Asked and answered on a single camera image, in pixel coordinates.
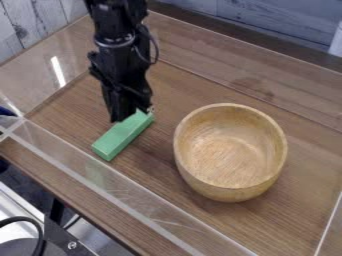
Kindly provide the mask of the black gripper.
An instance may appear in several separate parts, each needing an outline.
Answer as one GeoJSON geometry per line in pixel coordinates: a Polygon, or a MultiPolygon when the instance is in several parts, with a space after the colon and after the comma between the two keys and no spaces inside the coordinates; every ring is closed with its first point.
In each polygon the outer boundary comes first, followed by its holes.
{"type": "Polygon", "coordinates": [[[148,41],[125,43],[94,42],[88,53],[89,73],[100,81],[109,122],[121,122],[137,110],[148,113],[152,89],[145,74],[150,61],[148,41]]]}

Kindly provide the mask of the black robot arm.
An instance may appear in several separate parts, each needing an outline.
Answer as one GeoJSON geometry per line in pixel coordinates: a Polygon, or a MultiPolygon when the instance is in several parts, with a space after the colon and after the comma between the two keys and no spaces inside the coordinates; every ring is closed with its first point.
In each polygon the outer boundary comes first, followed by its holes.
{"type": "Polygon", "coordinates": [[[88,53],[89,73],[100,81],[109,121],[148,112],[152,90],[145,73],[152,41],[142,20],[145,0],[84,0],[93,22],[96,51],[88,53]]]}

